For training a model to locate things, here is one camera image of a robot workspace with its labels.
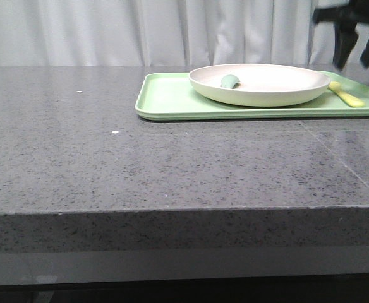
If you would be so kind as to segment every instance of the green tray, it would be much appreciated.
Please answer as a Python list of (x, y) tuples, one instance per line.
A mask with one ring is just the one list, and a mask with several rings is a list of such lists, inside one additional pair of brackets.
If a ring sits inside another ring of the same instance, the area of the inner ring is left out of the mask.
[(229, 105), (197, 93), (190, 85), (188, 73), (157, 73), (145, 77), (135, 110), (139, 116), (156, 121), (369, 116), (368, 86), (335, 73), (322, 73), (342, 83), (342, 89), (362, 99), (366, 107), (349, 107), (330, 90), (309, 102), (287, 107)]

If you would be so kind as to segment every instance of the white curtain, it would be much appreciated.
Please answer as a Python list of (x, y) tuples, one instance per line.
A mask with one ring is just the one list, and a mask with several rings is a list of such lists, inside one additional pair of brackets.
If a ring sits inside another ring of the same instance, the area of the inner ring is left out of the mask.
[[(344, 0), (0, 0), (0, 66), (327, 64)], [(349, 62), (359, 57), (369, 27)]]

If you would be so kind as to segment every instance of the yellow handle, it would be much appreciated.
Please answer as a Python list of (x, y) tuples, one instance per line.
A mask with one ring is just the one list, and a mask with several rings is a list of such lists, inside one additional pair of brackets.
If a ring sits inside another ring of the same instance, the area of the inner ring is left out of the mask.
[(329, 89), (332, 90), (336, 95), (339, 96), (346, 104), (350, 107), (364, 107), (366, 103), (360, 100), (359, 98), (350, 95), (349, 93), (344, 92), (340, 89), (341, 84), (335, 81), (330, 82)]

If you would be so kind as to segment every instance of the dark floor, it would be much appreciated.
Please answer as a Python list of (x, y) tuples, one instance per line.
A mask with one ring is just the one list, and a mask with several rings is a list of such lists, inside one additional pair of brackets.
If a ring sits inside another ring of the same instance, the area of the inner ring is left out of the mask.
[(0, 287), (2, 302), (369, 303), (369, 274)]

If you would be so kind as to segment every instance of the table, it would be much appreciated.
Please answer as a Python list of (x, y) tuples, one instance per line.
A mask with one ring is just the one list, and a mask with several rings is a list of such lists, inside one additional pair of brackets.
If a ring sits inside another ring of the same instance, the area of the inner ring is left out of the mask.
[(136, 115), (193, 68), (0, 68), (0, 285), (369, 273), (369, 118)]

